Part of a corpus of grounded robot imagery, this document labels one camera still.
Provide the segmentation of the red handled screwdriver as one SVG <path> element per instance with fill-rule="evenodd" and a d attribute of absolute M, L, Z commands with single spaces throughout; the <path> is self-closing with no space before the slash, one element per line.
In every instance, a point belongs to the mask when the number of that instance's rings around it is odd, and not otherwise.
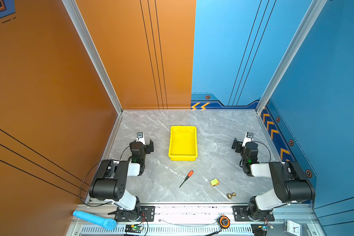
<path fill-rule="evenodd" d="M 194 174 L 194 171 L 191 170 L 191 171 L 187 174 L 187 176 L 185 177 L 184 181 L 181 183 L 181 185 L 179 186 L 179 188 L 181 188 L 182 185 L 183 185 L 193 174 Z"/>

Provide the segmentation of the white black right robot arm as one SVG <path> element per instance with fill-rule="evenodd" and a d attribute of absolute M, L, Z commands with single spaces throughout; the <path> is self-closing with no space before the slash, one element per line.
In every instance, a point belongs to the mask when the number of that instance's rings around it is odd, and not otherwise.
<path fill-rule="evenodd" d="M 258 161 L 258 144 L 253 141 L 234 139 L 232 149 L 242 157 L 240 167 L 249 177 L 270 178 L 273 188 L 264 194 L 253 196 L 247 208 L 234 208 L 234 212 L 252 221 L 271 220 L 272 211 L 292 202 L 314 200 L 315 189 L 296 161 Z"/>

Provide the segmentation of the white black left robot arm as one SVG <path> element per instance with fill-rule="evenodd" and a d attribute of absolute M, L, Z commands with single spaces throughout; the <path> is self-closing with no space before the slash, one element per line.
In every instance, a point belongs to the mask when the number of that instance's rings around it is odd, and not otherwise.
<path fill-rule="evenodd" d="M 126 190 L 128 177 L 141 176 L 146 166 L 146 155 L 154 152 L 153 141 L 144 144 L 133 141 L 129 145 L 128 160 L 102 160 L 89 187 L 89 196 L 118 207 L 113 214 L 120 221 L 136 221 L 143 217 L 140 200 Z"/>

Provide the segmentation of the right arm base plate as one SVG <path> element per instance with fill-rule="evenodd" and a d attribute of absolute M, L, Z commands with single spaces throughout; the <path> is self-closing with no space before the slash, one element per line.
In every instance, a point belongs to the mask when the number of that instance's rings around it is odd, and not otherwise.
<path fill-rule="evenodd" d="M 232 206 L 234 219 L 237 222 L 245 221 L 275 221 L 271 210 L 259 210 L 258 208 L 250 209 L 249 206 Z"/>

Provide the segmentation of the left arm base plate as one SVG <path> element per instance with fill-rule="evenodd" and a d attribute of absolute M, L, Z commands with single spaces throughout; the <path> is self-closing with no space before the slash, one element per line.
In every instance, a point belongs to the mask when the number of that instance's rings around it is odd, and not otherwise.
<path fill-rule="evenodd" d="M 117 222 L 153 222 L 155 217 L 155 206 L 140 205 L 135 210 L 118 210 L 114 219 Z"/>

